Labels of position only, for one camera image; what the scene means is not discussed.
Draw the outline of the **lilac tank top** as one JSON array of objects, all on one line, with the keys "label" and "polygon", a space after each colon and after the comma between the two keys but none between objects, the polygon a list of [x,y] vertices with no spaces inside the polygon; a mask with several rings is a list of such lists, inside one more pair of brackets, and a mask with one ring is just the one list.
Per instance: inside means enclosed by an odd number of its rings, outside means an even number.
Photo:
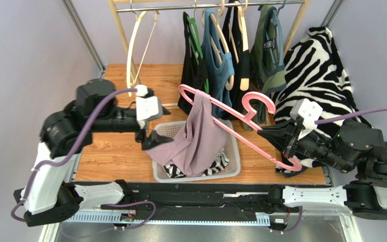
[{"label": "lilac tank top", "polygon": [[215,124],[208,94],[195,94],[186,123],[170,143],[146,153],[161,166],[176,165],[187,177],[197,177],[210,167],[227,141],[225,130]]}]

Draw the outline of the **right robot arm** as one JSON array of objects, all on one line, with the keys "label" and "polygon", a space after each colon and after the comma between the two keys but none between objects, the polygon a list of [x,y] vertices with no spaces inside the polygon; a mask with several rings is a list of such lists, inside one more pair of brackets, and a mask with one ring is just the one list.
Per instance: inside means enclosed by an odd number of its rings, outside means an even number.
[{"label": "right robot arm", "polygon": [[328,138],[308,131],[300,121],[265,127],[258,134],[287,159],[310,158],[341,173],[355,170],[356,179],[329,188],[274,185],[268,202],[275,206],[337,208],[369,220],[387,220],[387,141],[381,130],[345,121]]}]

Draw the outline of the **black white striped tank top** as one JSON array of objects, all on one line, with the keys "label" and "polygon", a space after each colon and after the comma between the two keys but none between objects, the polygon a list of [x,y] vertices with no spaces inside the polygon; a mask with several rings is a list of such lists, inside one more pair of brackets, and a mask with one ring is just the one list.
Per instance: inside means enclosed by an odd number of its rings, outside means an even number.
[{"label": "black white striped tank top", "polygon": [[[224,149],[222,149],[215,157],[215,160],[211,163],[210,167],[205,169],[199,174],[199,176],[210,176],[218,172],[223,171],[229,163],[229,158],[226,156]],[[167,176],[169,178],[184,178],[187,177],[176,165],[169,164],[163,166]]]}]

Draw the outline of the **pink plastic hanger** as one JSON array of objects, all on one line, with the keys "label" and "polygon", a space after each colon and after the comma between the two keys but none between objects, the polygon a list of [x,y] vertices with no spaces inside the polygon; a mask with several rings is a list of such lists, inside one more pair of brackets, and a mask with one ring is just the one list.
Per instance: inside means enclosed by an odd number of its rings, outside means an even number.
[{"label": "pink plastic hanger", "polygon": [[[192,94],[202,94],[203,93],[202,91],[200,91],[198,89],[194,89],[194,88],[192,88],[188,85],[185,85],[185,84],[179,85],[178,90],[179,90],[180,94],[182,95],[182,97],[190,104],[193,104],[194,101],[190,97],[188,97],[186,92],[189,92]],[[207,95],[206,97],[209,99],[209,101],[213,105],[215,105],[215,106],[223,109],[224,111],[230,113],[231,115],[233,115],[237,119],[241,120],[242,122],[244,122],[245,124],[250,126],[255,131],[261,130],[261,127],[252,121],[252,118],[256,115],[256,110],[250,105],[251,100],[254,99],[254,100],[258,100],[258,101],[262,102],[267,107],[268,112],[271,114],[274,114],[276,111],[276,106],[275,106],[274,102],[269,97],[267,97],[266,95],[264,95],[260,92],[248,92],[243,96],[242,105],[243,105],[244,109],[247,111],[246,114],[239,113],[235,109],[225,105],[224,103],[218,101],[217,99],[215,99],[209,95]],[[276,165],[278,165],[286,170],[290,170],[290,171],[300,171],[302,169],[302,164],[300,163],[300,161],[298,159],[290,158],[289,161],[292,163],[292,165],[291,166],[286,165],[285,163],[277,160],[276,158],[274,158],[273,156],[271,156],[267,152],[260,149],[254,143],[248,141],[246,138],[244,138],[242,135],[240,135],[239,133],[237,133],[233,129],[231,129],[228,126],[226,126],[225,124],[223,124],[217,118],[213,118],[213,120],[221,128],[223,128],[224,130],[229,132],[231,135],[236,137],[238,140],[242,141],[244,144],[246,144],[247,146],[252,148],[254,151],[259,153],[260,155],[262,155],[263,157],[265,157],[269,161],[275,163]]]}]

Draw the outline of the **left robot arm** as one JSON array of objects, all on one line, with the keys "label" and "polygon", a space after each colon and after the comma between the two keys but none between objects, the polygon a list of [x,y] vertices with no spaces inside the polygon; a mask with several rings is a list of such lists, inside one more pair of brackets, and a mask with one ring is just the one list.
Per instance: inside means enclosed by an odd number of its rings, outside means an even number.
[{"label": "left robot arm", "polygon": [[169,114],[144,85],[117,90],[109,80],[92,79],[79,86],[75,99],[43,123],[31,175],[14,191],[17,207],[25,208],[18,220],[34,227],[66,221],[81,210],[135,210],[139,203],[122,179],[82,186],[65,177],[95,133],[133,133],[143,151],[171,142],[148,132],[149,121]]}]

